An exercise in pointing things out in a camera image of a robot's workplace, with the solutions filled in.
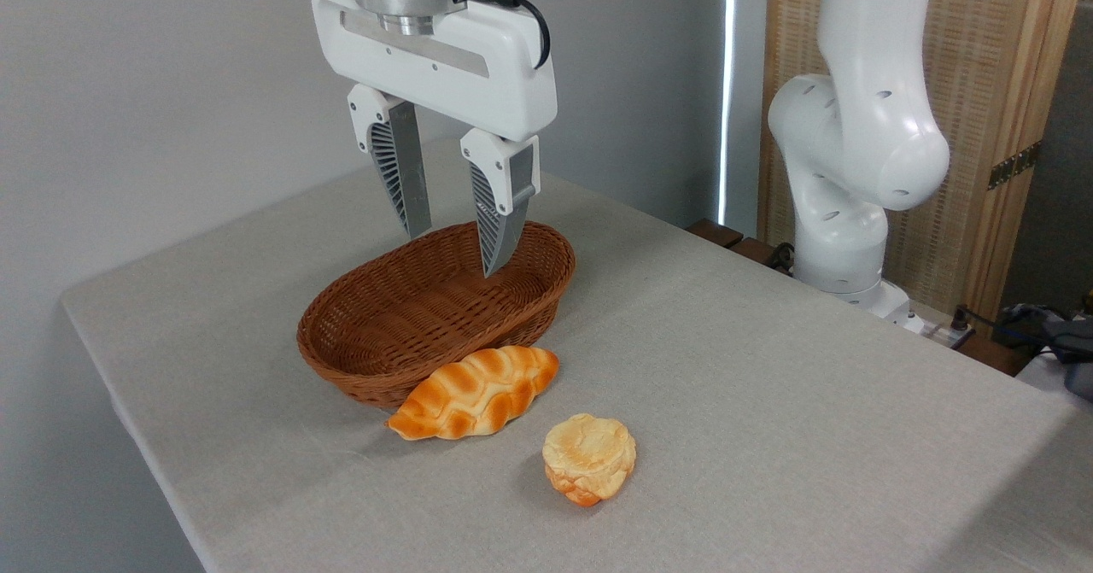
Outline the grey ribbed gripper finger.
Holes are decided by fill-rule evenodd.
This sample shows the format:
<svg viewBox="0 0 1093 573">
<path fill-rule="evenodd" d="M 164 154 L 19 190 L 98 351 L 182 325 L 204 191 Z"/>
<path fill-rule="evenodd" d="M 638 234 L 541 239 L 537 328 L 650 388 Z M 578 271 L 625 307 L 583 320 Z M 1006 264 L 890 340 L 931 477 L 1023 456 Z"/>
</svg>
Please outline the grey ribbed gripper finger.
<svg viewBox="0 0 1093 573">
<path fill-rule="evenodd" d="M 541 192 L 539 137 L 508 141 L 475 128 L 460 147 L 470 163 L 477 241 L 489 278 L 508 264 L 522 237 L 529 201 Z"/>
<path fill-rule="evenodd" d="M 359 84 L 348 106 L 359 149 L 377 168 L 407 237 L 418 238 L 432 215 L 414 103 Z"/>
</svg>

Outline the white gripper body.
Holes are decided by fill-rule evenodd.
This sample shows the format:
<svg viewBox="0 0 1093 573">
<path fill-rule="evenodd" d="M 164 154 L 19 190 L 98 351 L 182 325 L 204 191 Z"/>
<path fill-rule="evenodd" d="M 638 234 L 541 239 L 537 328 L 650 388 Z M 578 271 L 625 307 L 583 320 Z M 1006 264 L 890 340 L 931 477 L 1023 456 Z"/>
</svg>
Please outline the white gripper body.
<svg viewBox="0 0 1093 573">
<path fill-rule="evenodd" d="M 470 2 L 433 35 L 381 28 L 355 0 L 312 0 L 320 47 L 333 71 L 512 141 L 557 118 L 553 66 L 536 67 L 538 21 L 524 10 Z"/>
</svg>

